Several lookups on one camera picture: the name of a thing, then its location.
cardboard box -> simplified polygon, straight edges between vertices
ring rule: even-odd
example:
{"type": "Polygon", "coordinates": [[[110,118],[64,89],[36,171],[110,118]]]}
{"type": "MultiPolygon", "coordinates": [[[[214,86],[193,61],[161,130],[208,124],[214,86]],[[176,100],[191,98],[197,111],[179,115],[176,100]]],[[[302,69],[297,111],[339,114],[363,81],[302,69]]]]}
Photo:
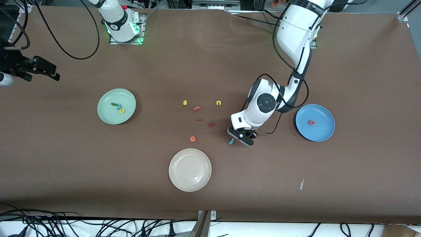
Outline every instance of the cardboard box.
{"type": "Polygon", "coordinates": [[[421,237],[421,234],[406,226],[385,225],[381,237],[421,237]]]}

metal clamp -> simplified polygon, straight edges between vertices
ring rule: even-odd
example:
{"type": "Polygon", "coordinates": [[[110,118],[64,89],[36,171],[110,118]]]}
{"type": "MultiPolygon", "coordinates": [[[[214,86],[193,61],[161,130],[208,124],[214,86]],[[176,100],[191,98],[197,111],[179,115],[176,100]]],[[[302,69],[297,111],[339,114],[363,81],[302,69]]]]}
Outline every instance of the metal clamp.
{"type": "Polygon", "coordinates": [[[407,22],[407,16],[421,5],[421,0],[411,0],[401,11],[396,13],[399,22],[407,22]]]}
{"type": "Polygon", "coordinates": [[[189,237],[208,237],[211,219],[216,219],[216,211],[199,211],[198,215],[199,219],[193,227],[193,230],[190,233],[189,237]]]}

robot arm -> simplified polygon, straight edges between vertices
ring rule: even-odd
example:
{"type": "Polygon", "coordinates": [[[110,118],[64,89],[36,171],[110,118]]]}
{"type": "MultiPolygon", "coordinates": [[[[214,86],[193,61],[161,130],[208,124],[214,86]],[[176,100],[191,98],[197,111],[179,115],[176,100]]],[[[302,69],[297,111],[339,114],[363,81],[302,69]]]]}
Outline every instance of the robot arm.
{"type": "Polygon", "coordinates": [[[13,77],[20,77],[26,81],[32,80],[33,74],[41,74],[59,81],[60,74],[56,73],[56,66],[40,56],[32,59],[22,55],[20,50],[6,50],[13,44],[0,39],[0,86],[11,86],[13,77]]]}
{"type": "Polygon", "coordinates": [[[260,78],[248,93],[248,107],[231,115],[228,133],[251,147],[255,132],[275,110],[286,113],[294,107],[311,59],[310,42],[325,14],[325,0],[291,0],[277,32],[281,49],[293,60],[294,71],[287,86],[260,78]]]}
{"type": "Polygon", "coordinates": [[[120,6],[118,0],[88,0],[98,8],[108,33],[118,42],[127,42],[139,34],[139,13],[120,6]]]}

brown paper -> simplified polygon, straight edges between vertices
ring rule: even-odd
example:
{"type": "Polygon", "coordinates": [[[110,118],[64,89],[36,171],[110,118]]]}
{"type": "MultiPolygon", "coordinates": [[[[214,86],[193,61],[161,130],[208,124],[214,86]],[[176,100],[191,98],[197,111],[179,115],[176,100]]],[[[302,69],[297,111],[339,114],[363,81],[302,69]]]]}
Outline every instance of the brown paper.
{"type": "MultiPolygon", "coordinates": [[[[94,50],[85,9],[42,10],[69,53],[94,50]]],[[[409,29],[394,14],[327,14],[322,24],[307,104],[333,114],[335,133],[321,143],[304,139],[293,110],[247,148],[229,144],[230,115],[260,74],[286,85],[291,73],[273,49],[271,26],[217,10],[158,10],[143,45],[109,45],[99,24],[98,52],[80,61],[60,51],[32,11],[31,47],[22,53],[53,62],[61,79],[35,75],[0,88],[0,199],[101,217],[195,219],[197,210],[218,210],[229,221],[419,223],[421,70],[409,29]],[[121,125],[96,111],[114,88],[137,100],[121,125]],[[168,176],[185,148],[212,164],[208,184],[193,193],[168,176]]],[[[277,113],[262,128],[276,120],[277,113]]]]}
{"type": "Polygon", "coordinates": [[[385,225],[381,237],[417,237],[420,234],[407,226],[385,225]]]}

blue plate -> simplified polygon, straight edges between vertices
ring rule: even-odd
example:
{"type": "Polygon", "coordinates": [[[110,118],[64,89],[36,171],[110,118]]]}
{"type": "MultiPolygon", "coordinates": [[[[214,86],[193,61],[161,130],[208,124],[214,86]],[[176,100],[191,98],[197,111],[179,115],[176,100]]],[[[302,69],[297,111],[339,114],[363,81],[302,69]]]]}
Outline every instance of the blue plate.
{"type": "Polygon", "coordinates": [[[335,131],[332,114],[321,105],[305,105],[295,116],[298,131],[310,141],[322,142],[329,139],[335,131]]]}

